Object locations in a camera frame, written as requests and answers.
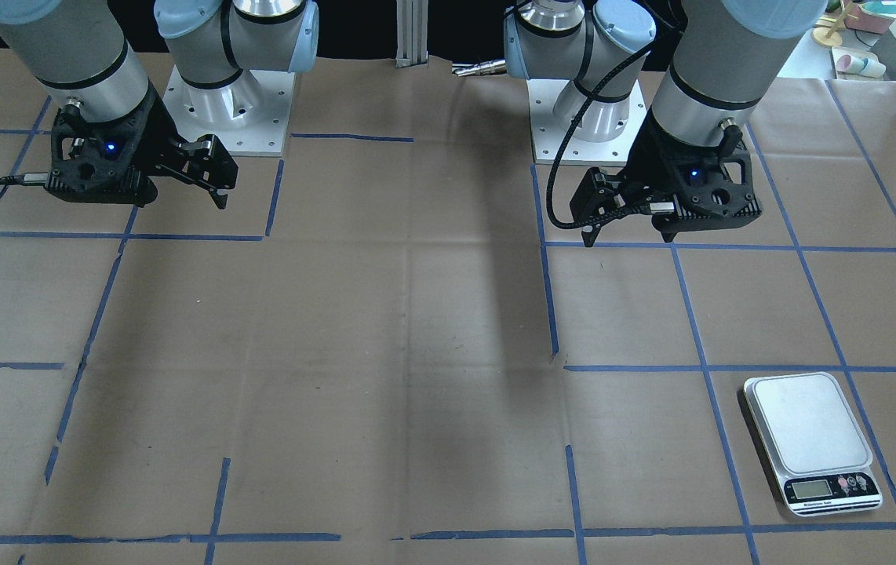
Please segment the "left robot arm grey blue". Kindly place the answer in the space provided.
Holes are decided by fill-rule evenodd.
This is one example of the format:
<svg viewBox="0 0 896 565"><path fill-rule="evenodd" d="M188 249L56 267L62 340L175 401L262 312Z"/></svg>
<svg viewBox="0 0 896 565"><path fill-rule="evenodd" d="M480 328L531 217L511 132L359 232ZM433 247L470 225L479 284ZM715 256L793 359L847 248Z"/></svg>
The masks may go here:
<svg viewBox="0 0 896 565"><path fill-rule="evenodd" d="M681 14L663 20L643 1L520 1L503 17L508 73L569 83L545 211L556 228L581 230L587 247L628 215L650 216L670 242L682 232L744 228L763 214L743 126L825 3L679 5ZM671 60L626 164L616 174L589 168L570 198L570 221L561 221L553 184L570 140L588 132L593 107L627 104L645 58L670 40Z"/></svg>

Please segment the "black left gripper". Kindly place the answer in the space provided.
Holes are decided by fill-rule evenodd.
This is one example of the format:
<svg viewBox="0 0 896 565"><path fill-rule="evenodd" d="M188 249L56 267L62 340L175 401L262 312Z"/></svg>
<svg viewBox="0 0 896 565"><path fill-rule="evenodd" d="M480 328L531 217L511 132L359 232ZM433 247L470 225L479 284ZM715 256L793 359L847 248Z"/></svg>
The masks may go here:
<svg viewBox="0 0 896 565"><path fill-rule="evenodd" d="M692 146L665 132L648 112L626 164L626 204L619 179L591 167L570 198L574 223L592 248L601 228L631 215L651 215L650 204L674 210L652 225L670 242L680 232L743 228L763 214L754 193L752 159L735 122L717 126L712 146Z"/></svg>

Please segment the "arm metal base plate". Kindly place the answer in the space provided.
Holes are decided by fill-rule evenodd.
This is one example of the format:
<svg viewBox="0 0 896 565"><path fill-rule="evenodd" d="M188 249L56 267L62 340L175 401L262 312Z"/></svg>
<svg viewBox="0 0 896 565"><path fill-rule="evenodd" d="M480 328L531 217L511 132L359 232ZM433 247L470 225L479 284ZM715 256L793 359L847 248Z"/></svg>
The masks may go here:
<svg viewBox="0 0 896 565"><path fill-rule="evenodd" d="M188 140L212 133L232 156L280 158L299 77L254 69L231 85L197 89L173 68L162 101L178 133Z"/></svg>
<svg viewBox="0 0 896 565"><path fill-rule="evenodd" d="M528 80L527 87L534 163L548 165L555 160L584 97L569 80L533 79ZM596 101L571 136L560 163L623 166L646 114L639 82L634 83L627 99L612 104Z"/></svg>

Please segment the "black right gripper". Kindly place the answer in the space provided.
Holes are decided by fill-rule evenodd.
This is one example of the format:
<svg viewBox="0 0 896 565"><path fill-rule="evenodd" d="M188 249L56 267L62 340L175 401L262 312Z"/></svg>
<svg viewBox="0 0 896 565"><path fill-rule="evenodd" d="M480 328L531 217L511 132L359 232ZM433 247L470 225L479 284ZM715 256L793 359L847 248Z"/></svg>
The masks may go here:
<svg viewBox="0 0 896 565"><path fill-rule="evenodd" d="M164 176L201 188L226 209L238 164L212 133L182 138L154 86L110 122L87 122L83 108L65 104L53 121L47 193L65 202L144 206L158 195L151 177Z"/></svg>

